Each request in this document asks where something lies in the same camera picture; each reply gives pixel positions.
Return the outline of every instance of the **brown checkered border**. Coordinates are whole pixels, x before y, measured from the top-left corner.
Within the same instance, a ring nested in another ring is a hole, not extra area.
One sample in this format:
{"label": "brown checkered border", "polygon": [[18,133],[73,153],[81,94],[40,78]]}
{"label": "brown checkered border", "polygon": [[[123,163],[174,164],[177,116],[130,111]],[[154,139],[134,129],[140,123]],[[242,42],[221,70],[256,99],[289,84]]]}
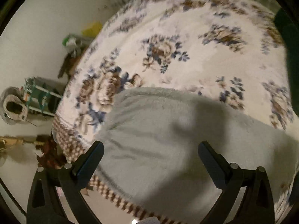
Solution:
{"label": "brown checkered border", "polygon": [[[72,130],[68,130],[60,120],[59,116],[55,116],[53,121],[53,128],[56,132],[56,140],[59,146],[62,148],[63,154],[65,155],[68,162],[74,162],[77,158],[83,154],[84,148],[82,147],[80,141],[74,136]],[[130,203],[116,194],[114,191],[109,189],[109,187],[103,183],[98,176],[92,175],[89,181],[89,186],[96,189],[105,199],[109,199],[115,204],[117,208],[121,208],[126,211],[127,214],[133,214],[134,217],[139,220],[143,220],[148,217],[155,216],[161,222],[161,224],[185,224],[183,222],[174,221],[163,215],[157,215],[153,212],[148,212],[140,206]]]}

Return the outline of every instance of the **dark green object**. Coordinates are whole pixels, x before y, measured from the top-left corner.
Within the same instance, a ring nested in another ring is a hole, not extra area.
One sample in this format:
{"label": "dark green object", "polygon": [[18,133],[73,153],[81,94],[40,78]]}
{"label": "dark green object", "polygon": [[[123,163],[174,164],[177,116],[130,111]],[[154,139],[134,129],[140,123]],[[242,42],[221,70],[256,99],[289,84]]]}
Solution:
{"label": "dark green object", "polygon": [[276,14],[274,23],[285,42],[292,108],[299,117],[299,30],[283,9]]}

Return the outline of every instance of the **gray towel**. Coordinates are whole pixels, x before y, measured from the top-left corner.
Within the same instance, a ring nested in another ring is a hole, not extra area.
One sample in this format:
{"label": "gray towel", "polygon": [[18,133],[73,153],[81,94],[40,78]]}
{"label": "gray towel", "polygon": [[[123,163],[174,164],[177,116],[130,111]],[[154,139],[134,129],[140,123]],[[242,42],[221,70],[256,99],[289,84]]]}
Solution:
{"label": "gray towel", "polygon": [[201,141],[242,168],[265,167],[274,200],[280,185],[292,179],[299,151],[283,131],[221,102],[162,88],[116,95],[97,139],[105,147],[97,174],[112,190],[147,211],[189,224],[199,223],[221,193],[197,155]]}

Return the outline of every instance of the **floral blanket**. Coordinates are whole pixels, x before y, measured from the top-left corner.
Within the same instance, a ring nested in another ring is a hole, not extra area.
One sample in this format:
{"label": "floral blanket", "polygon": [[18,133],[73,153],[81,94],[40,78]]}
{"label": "floral blanket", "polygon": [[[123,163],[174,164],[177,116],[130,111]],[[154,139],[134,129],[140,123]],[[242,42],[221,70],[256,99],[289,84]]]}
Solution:
{"label": "floral blanket", "polygon": [[[106,22],[65,90],[53,124],[64,154],[76,160],[93,143],[114,95],[133,87],[219,100],[299,139],[273,18],[251,0],[130,1]],[[139,218],[150,214],[95,176],[90,185]]]}

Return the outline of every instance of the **metal screw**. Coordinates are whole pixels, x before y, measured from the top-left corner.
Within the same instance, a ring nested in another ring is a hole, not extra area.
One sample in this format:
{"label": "metal screw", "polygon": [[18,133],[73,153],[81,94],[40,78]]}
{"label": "metal screw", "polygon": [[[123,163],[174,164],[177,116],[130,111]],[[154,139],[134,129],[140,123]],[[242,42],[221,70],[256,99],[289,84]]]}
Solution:
{"label": "metal screw", "polygon": [[64,168],[65,169],[69,169],[69,168],[71,168],[72,167],[72,164],[71,163],[66,163],[65,165],[64,165]]}
{"label": "metal screw", "polygon": [[265,172],[265,169],[263,167],[259,167],[259,171],[263,173]]}
{"label": "metal screw", "polygon": [[239,167],[238,164],[236,164],[234,162],[231,163],[231,168],[232,169],[238,169],[238,167]]}
{"label": "metal screw", "polygon": [[39,167],[39,168],[37,169],[37,171],[38,171],[39,173],[41,173],[43,170],[44,170],[43,167]]}

